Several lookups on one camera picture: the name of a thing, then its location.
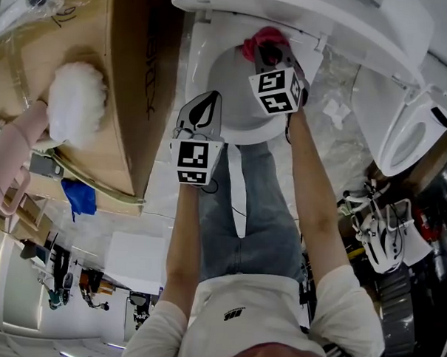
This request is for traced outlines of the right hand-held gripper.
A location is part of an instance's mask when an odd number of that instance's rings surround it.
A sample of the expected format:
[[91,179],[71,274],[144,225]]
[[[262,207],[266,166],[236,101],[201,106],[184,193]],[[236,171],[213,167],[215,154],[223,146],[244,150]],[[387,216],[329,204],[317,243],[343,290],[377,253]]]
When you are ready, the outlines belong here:
[[269,47],[254,48],[256,74],[248,78],[253,95],[267,116],[297,112],[308,99],[310,83],[290,46],[278,46],[277,68]]

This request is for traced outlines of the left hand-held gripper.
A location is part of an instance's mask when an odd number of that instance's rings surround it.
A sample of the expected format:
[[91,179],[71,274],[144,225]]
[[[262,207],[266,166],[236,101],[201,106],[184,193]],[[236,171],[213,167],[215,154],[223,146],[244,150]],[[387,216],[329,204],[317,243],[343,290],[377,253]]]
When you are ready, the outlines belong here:
[[205,92],[181,108],[171,139],[172,164],[181,184],[208,186],[225,141],[219,137],[222,126],[222,96]]

